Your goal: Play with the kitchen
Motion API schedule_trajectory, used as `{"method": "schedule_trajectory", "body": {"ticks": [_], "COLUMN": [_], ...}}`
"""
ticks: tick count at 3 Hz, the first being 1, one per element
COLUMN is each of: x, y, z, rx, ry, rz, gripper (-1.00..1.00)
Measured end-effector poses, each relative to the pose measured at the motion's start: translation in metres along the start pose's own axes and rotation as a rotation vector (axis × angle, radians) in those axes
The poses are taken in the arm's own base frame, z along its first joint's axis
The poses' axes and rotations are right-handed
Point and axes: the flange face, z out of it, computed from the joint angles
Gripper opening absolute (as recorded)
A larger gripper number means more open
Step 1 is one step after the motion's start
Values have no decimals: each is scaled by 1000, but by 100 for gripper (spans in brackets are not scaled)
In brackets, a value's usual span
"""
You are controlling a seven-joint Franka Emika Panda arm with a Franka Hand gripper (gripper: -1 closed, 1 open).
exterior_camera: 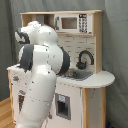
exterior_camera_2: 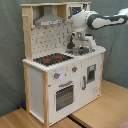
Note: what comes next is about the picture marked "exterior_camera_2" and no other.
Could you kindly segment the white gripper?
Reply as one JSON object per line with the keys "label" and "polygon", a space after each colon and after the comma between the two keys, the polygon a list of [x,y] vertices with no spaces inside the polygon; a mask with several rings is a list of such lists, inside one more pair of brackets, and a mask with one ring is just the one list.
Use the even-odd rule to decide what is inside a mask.
{"label": "white gripper", "polygon": [[74,44],[74,47],[72,48],[73,51],[78,50],[82,53],[89,53],[96,45],[94,37],[85,32],[73,32],[72,39]]}

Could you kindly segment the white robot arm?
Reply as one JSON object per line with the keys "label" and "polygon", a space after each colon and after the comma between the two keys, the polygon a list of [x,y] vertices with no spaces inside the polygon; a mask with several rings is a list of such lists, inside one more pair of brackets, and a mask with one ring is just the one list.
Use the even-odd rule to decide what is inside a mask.
{"label": "white robot arm", "polygon": [[128,24],[128,8],[121,9],[117,15],[102,16],[95,11],[86,11],[82,9],[73,16],[74,32],[73,37],[89,49],[95,45],[95,39],[86,33],[86,30],[97,30],[107,26]]}

